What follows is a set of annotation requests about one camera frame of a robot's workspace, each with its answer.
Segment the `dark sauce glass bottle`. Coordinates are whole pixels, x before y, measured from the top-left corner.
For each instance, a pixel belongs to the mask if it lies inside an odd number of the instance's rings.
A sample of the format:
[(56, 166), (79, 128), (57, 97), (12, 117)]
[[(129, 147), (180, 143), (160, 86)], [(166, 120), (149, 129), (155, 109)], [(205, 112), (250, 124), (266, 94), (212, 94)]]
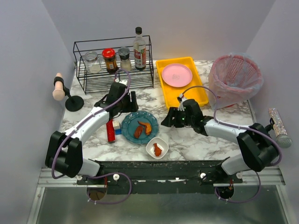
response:
[(142, 28), (135, 28), (136, 38), (133, 42), (135, 67), (137, 70), (146, 68), (146, 42), (142, 37)]

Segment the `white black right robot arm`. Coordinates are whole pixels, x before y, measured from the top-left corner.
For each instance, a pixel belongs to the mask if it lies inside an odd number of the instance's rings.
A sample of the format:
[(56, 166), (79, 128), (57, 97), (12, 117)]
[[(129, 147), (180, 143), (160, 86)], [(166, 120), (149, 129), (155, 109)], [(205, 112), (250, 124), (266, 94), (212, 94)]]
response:
[(193, 99), (181, 101), (179, 107), (170, 107), (161, 123), (166, 127), (191, 127), (196, 133), (233, 142), (239, 146), (240, 154), (222, 161), (217, 168), (219, 175), (234, 175), (238, 172), (262, 171), (274, 160), (280, 159), (277, 143), (269, 136), (271, 125), (266, 127), (254, 123), (237, 126), (216, 121), (203, 115), (199, 104)]

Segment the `small white square dish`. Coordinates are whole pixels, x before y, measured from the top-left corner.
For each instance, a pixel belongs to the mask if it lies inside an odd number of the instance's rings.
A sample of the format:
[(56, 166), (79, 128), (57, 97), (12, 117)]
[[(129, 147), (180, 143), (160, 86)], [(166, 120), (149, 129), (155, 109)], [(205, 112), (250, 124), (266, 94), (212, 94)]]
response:
[(169, 145), (166, 141), (159, 137), (154, 137), (151, 139), (147, 146), (147, 153), (154, 159), (162, 159), (169, 150)]

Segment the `clear glass salt jar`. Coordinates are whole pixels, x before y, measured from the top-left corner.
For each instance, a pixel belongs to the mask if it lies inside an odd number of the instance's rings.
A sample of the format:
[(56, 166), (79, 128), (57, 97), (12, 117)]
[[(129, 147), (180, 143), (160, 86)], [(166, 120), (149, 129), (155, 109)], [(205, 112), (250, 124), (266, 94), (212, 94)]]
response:
[(95, 51), (89, 51), (84, 55), (85, 67), (88, 72), (92, 74), (99, 73), (102, 68), (100, 64), (100, 58)]

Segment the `pink round plate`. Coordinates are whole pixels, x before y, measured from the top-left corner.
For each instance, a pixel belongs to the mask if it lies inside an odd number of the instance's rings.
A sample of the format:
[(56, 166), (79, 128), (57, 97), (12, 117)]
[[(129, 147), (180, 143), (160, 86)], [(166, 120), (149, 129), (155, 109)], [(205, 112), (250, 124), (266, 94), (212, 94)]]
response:
[(169, 64), (162, 71), (163, 81), (175, 88), (187, 86), (192, 81), (192, 77), (191, 70), (179, 63)]

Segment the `red lid sauce jar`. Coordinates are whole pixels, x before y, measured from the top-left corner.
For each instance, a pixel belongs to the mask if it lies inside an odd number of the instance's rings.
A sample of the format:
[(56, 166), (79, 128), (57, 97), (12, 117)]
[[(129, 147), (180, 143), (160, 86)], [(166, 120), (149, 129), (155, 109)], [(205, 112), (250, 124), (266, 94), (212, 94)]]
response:
[(114, 74), (118, 70), (116, 63), (116, 54), (114, 49), (107, 48), (102, 51), (102, 56), (104, 58), (106, 69), (109, 74)]

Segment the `grey cap salt grinder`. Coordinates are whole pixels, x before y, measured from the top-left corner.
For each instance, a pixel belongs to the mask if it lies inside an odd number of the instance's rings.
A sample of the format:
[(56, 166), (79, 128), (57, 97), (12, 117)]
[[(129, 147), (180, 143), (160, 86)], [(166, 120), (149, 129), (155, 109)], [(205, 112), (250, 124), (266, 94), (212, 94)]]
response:
[(118, 49), (118, 55), (120, 57), (120, 66), (123, 70), (131, 71), (131, 61), (129, 58), (130, 50), (127, 47), (121, 47)]

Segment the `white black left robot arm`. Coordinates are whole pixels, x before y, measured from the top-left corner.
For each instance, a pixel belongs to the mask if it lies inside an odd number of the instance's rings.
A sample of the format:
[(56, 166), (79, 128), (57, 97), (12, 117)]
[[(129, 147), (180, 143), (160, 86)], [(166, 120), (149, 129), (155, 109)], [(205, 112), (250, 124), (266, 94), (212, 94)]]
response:
[(117, 114), (138, 110), (135, 92), (130, 95), (129, 85), (128, 80), (113, 82), (106, 98), (96, 102), (79, 123), (63, 133), (55, 131), (51, 135), (45, 165), (51, 169), (52, 178), (95, 177), (100, 173), (98, 162), (83, 158), (82, 147)]

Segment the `teal glass plate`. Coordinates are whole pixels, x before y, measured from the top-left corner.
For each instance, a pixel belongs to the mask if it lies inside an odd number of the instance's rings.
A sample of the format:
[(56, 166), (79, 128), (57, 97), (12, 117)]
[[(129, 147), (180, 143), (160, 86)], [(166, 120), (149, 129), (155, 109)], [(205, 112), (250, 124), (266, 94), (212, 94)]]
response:
[[(151, 126), (151, 133), (149, 135), (146, 134), (146, 126), (141, 125), (141, 123), (149, 123)], [(142, 126), (143, 131), (139, 135), (138, 138), (134, 136), (136, 129)], [(159, 131), (159, 124), (157, 119), (153, 114), (147, 111), (137, 111), (132, 112), (127, 115), (121, 123), (121, 131), (122, 135), (126, 140), (133, 144), (147, 144), (152, 138), (156, 137)]]

